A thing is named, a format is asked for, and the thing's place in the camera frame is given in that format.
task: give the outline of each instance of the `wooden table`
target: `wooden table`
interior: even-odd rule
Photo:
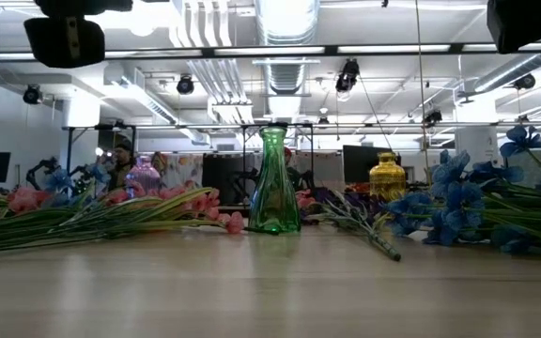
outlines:
[[[541,258],[330,227],[0,253],[0,338],[541,337]]]

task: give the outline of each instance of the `glass vase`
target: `glass vase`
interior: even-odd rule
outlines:
[[[379,153],[379,165],[371,169],[369,176],[371,195],[390,202],[406,194],[406,172],[395,163],[393,152]]]
[[[277,124],[263,129],[262,172],[255,187],[248,226],[282,233],[300,231],[296,193],[287,175],[284,139],[286,127]]]

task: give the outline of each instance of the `gold vase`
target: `gold vase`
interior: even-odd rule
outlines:
[[[371,195],[394,201],[406,193],[406,173],[395,163],[393,152],[379,153],[379,165],[371,169]]]

